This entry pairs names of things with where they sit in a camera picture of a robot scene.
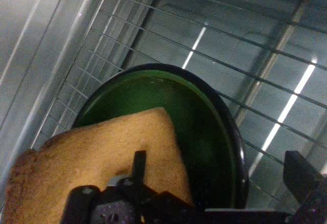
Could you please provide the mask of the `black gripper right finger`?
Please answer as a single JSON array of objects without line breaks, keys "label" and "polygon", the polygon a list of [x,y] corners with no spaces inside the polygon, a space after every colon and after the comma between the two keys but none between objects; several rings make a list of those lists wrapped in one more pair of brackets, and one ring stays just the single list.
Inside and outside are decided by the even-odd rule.
[{"label": "black gripper right finger", "polygon": [[326,223],[326,176],[298,151],[285,152],[284,184],[300,204],[290,223]]}]

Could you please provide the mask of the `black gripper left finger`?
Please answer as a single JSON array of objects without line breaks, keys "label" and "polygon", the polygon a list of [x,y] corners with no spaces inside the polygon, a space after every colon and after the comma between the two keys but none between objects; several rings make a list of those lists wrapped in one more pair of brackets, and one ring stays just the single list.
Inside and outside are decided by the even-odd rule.
[{"label": "black gripper left finger", "polygon": [[115,178],[103,191],[93,185],[72,189],[61,223],[200,223],[195,208],[144,184],[146,158],[146,151],[135,152],[132,174]]}]

